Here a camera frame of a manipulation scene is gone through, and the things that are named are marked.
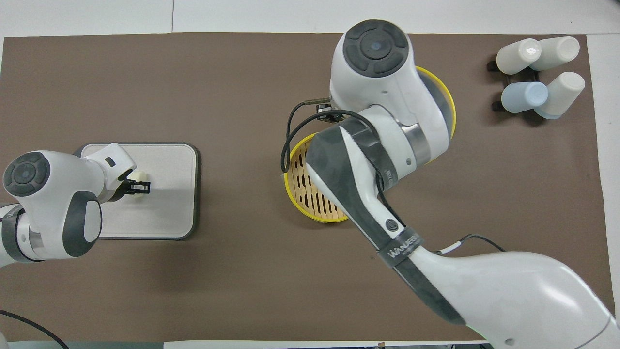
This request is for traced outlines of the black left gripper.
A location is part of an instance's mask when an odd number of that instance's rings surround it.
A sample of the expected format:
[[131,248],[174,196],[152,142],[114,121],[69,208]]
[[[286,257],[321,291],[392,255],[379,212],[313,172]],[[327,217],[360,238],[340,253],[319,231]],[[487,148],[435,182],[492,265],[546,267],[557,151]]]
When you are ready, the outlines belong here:
[[133,192],[150,192],[151,182],[149,181],[135,181],[129,179],[129,175],[133,170],[127,170],[122,174],[122,182],[113,192],[107,194],[105,203],[116,202],[120,200],[124,195],[133,194]]

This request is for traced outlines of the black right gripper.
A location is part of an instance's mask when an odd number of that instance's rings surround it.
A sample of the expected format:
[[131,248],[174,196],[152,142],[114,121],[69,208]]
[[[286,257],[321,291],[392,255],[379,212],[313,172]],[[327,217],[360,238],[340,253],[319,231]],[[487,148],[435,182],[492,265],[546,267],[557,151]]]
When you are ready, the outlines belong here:
[[329,103],[317,104],[317,113],[323,113],[317,119],[323,122],[341,122],[345,119],[345,115],[335,113],[333,110]]

